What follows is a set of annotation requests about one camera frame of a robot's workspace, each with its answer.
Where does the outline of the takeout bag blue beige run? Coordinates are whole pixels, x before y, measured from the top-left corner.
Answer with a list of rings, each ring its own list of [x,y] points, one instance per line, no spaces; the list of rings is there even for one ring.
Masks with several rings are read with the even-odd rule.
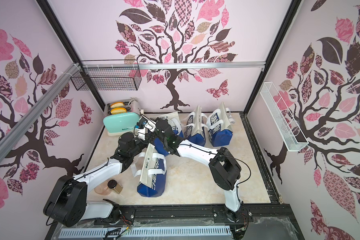
[[[203,118],[207,117],[202,113],[202,108],[197,106],[196,109],[184,119],[186,124],[184,127],[184,138],[202,147],[206,144],[205,129],[209,129],[208,126],[204,124]]]
[[[232,117],[231,110],[222,102],[207,118],[206,125],[210,142],[213,147],[228,146],[233,137],[232,124],[235,120]]]
[[[136,163],[131,165],[133,176],[140,177],[137,192],[146,198],[160,197],[165,191],[167,179],[165,156],[158,153],[154,145],[148,144],[147,150],[136,158],[144,158],[141,169],[137,169]]]

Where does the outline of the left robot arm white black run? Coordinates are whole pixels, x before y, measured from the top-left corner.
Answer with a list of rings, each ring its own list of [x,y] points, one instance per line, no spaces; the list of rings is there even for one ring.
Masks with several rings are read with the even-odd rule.
[[[111,200],[87,201],[87,195],[113,176],[126,171],[148,143],[128,132],[118,140],[115,154],[88,172],[60,177],[50,194],[43,213],[54,222],[72,227],[83,220],[101,219],[106,224],[120,218],[120,205]]]

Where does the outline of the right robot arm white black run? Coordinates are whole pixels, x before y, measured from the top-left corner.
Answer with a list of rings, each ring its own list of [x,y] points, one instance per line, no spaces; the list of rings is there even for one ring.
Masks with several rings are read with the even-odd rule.
[[[189,158],[209,167],[214,182],[224,190],[228,220],[232,223],[239,222],[244,216],[244,207],[238,194],[242,170],[238,159],[225,147],[218,150],[205,148],[176,135],[168,120],[156,118],[153,125],[151,132],[170,155]]]

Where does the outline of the mint green toaster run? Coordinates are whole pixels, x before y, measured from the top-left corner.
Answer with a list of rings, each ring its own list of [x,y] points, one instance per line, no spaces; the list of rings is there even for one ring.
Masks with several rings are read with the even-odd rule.
[[[127,113],[111,115],[109,104],[108,103],[104,109],[104,119],[103,124],[108,131],[109,136],[117,136],[126,132],[131,132],[134,130],[136,123],[140,119],[141,106],[136,98],[131,98],[128,100],[120,100],[116,102],[124,102],[124,106],[121,108],[126,108]]]

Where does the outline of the front bread slice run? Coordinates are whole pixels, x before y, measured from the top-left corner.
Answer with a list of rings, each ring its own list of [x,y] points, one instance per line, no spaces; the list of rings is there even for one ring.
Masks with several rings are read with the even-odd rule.
[[[126,108],[113,108],[110,110],[111,115],[123,114],[123,113],[127,113],[127,112],[128,111]]]

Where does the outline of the bread slice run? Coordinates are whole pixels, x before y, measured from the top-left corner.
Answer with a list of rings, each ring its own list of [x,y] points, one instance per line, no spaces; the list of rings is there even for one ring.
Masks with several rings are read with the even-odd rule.
[[[124,105],[125,105],[124,102],[115,102],[115,103],[109,104],[109,108],[110,109],[120,108],[120,107],[123,107]]]
[[[128,111],[126,108],[113,108],[110,110],[111,115],[123,114],[123,113],[127,113],[127,112]]]

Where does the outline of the small jar with dark lid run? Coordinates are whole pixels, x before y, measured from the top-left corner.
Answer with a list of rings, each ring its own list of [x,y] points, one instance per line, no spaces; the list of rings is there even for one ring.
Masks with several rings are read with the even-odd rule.
[[[111,193],[120,194],[123,186],[115,179],[109,179],[95,187],[95,192],[102,196],[110,195]]]

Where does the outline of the rear bread slice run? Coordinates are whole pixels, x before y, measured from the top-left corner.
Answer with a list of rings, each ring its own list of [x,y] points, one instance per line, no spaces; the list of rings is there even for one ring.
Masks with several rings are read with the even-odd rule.
[[[120,108],[120,107],[123,107],[124,105],[125,105],[124,102],[115,102],[115,103],[109,104],[109,108],[110,109]]]

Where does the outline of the aluminium rail left wall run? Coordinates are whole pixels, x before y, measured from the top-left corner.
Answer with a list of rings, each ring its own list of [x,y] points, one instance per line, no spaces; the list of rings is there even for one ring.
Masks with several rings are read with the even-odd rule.
[[[57,81],[41,98],[31,107],[31,109],[19,120],[12,130],[0,141],[0,163],[13,149],[16,143],[28,131],[31,125],[41,116],[45,108],[53,101],[58,93],[69,82],[71,75],[79,71],[79,64],[74,63],[60,75]]]

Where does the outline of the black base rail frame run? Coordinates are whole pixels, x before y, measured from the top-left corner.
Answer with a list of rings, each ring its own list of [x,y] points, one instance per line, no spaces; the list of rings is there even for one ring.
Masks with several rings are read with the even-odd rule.
[[[106,224],[101,219],[83,220],[72,227],[52,222],[47,235],[58,240],[62,229],[124,227],[180,227],[228,226],[231,237],[165,237],[163,239],[228,239],[228,240],[301,240],[303,234],[292,208],[288,204],[243,204],[244,216],[232,223],[223,204],[121,206],[116,223]]]

